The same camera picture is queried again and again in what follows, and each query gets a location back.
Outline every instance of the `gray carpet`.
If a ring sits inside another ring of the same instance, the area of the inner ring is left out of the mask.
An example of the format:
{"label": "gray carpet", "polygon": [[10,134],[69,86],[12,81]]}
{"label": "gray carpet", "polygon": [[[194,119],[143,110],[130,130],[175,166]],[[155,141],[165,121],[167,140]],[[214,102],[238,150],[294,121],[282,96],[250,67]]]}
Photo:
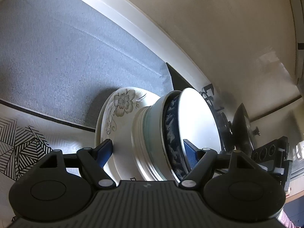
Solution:
{"label": "gray carpet", "polygon": [[125,86],[173,90],[165,62],[81,0],[0,3],[0,99],[94,128]]}

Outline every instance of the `striped pattern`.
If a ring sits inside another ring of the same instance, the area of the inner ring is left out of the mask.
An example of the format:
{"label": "striped pattern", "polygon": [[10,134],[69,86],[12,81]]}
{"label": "striped pattern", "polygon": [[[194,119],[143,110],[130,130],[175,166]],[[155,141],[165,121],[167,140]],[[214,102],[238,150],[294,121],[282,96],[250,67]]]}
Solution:
{"label": "striped pattern", "polygon": [[17,120],[0,118],[0,172],[13,180],[52,150],[34,127],[16,125]]}
{"label": "striped pattern", "polygon": [[17,120],[0,118],[0,141],[13,146]]}

